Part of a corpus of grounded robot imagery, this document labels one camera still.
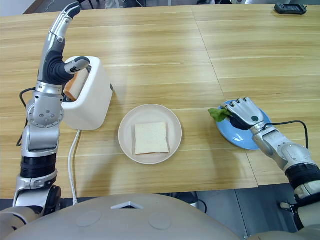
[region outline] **bread slice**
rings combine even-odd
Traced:
[[[135,124],[134,153],[168,153],[167,124],[163,122]]]
[[[76,72],[74,77],[65,85],[63,92],[73,102],[76,101],[80,96],[88,76],[89,72],[87,69],[82,69]]]

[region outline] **black cable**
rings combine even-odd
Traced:
[[[24,98],[23,98],[23,95],[24,95],[26,92],[34,91],[34,90],[36,90],[36,88],[35,88],[35,87],[31,87],[31,88],[27,88],[27,89],[23,90],[22,92],[20,92],[19,97],[20,97],[20,100],[21,100],[24,108],[26,108],[27,105],[26,105],[26,102],[25,102],[25,100],[24,100]],[[24,127],[26,127],[27,125],[28,125],[28,119],[26,118],[26,119],[25,119],[25,125],[24,125]],[[17,146],[17,147],[20,147],[20,146],[22,145],[22,144],[21,144],[21,140],[22,140],[22,134],[21,134],[18,142],[16,143],[16,146]]]
[[[26,102],[23,98],[23,94],[25,94],[26,92],[29,92],[29,91],[34,91],[34,90],[36,90],[36,88],[31,87],[31,88],[27,88],[27,89],[23,90],[22,92],[20,92],[19,97],[20,97],[20,100],[21,100],[24,107],[26,107]]]
[[[268,126],[268,125],[285,125],[285,124],[293,124],[293,123],[300,123],[300,124],[303,125],[304,133],[305,133],[305,147],[307,149],[309,149],[308,129],[307,129],[307,125],[303,121],[294,120],[294,121],[285,121],[285,122],[270,122],[270,123],[266,123],[263,126],[263,129],[266,129],[266,126]]]
[[[203,205],[204,205],[204,213],[206,214],[207,210],[208,210],[207,204],[204,201],[202,201],[201,199],[198,199],[198,200],[203,203]]]

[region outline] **black device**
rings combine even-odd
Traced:
[[[283,4],[276,3],[274,10],[279,14],[303,15],[307,12],[307,7],[302,4]]]

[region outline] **beige plate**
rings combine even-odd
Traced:
[[[169,153],[135,154],[135,124],[166,122]],[[132,109],[122,119],[118,139],[129,158],[140,164],[158,164],[169,159],[178,150],[182,139],[182,128],[177,116],[168,108],[157,104],[146,104]]]

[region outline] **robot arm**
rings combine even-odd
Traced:
[[[238,129],[250,129],[261,151],[283,170],[297,202],[320,199],[320,170],[306,147],[290,141],[274,126],[266,126],[262,112],[248,97],[222,107],[231,113],[231,124]]]
[[[44,43],[35,91],[26,105],[29,124],[22,135],[21,172],[16,180],[13,207],[38,206],[42,208],[38,211],[40,216],[54,212],[60,198],[61,190],[53,183],[58,175],[59,126],[64,116],[62,88],[77,71],[90,64],[83,56],[63,62],[65,34],[80,10],[78,2],[72,3],[52,24]]]

